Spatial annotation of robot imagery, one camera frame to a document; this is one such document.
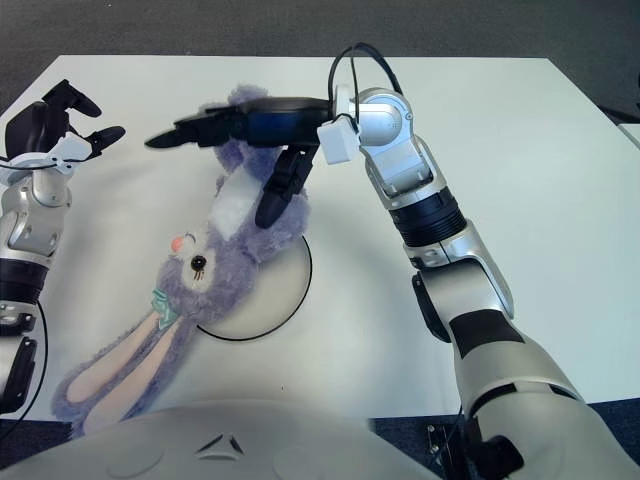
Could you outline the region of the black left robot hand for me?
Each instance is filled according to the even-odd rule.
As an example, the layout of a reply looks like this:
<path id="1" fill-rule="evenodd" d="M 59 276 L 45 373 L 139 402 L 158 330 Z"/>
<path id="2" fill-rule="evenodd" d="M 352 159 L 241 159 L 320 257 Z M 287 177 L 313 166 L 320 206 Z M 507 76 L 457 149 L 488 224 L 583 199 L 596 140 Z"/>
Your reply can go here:
<path id="1" fill-rule="evenodd" d="M 41 100 L 24 108 L 7 123 L 5 147 L 8 159 L 25 153 L 48 153 L 65 134 L 78 135 L 70 124 L 70 109 L 91 118 L 102 114 L 90 98 L 68 80 L 62 80 Z"/>

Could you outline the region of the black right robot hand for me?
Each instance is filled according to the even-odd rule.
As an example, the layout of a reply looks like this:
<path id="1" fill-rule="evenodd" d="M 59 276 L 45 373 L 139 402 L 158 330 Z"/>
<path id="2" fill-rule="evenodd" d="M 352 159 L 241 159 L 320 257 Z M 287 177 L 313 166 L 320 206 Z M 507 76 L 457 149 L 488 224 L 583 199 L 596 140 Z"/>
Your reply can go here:
<path id="1" fill-rule="evenodd" d="M 255 214 L 257 227 L 267 229 L 299 194 L 320 146 L 317 129 L 330 119 L 330 102 L 309 97 L 264 97 L 203 112 L 174 122 L 171 130 L 145 141 L 152 149 L 185 143 L 201 148 L 242 140 L 251 147 L 281 147 L 270 170 Z"/>

